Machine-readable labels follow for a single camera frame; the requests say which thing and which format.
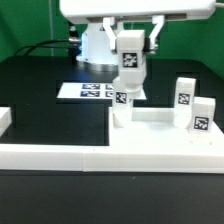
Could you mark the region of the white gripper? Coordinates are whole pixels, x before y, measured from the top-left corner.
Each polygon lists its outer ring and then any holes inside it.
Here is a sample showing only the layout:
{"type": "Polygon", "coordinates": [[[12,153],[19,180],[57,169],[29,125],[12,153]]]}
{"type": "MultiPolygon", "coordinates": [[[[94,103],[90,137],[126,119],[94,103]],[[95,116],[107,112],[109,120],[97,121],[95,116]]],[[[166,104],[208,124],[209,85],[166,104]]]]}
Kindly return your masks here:
{"type": "Polygon", "coordinates": [[[152,19],[147,52],[155,54],[157,37],[165,19],[168,21],[203,20],[215,12],[216,0],[59,0],[62,15],[75,24],[101,23],[109,38],[109,48],[116,53],[119,22],[140,22],[152,19]]]}

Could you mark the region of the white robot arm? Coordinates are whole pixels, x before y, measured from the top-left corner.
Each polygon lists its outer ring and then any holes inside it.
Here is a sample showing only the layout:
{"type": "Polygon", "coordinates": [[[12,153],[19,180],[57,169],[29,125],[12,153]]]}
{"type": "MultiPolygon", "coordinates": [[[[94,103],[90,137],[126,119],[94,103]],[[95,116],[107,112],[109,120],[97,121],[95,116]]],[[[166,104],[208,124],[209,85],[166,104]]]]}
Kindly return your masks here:
{"type": "Polygon", "coordinates": [[[216,9],[216,0],[59,0],[61,14],[74,25],[87,25],[79,61],[117,64],[117,35],[126,22],[154,25],[147,50],[157,50],[157,37],[166,21],[203,20],[216,9]]]}

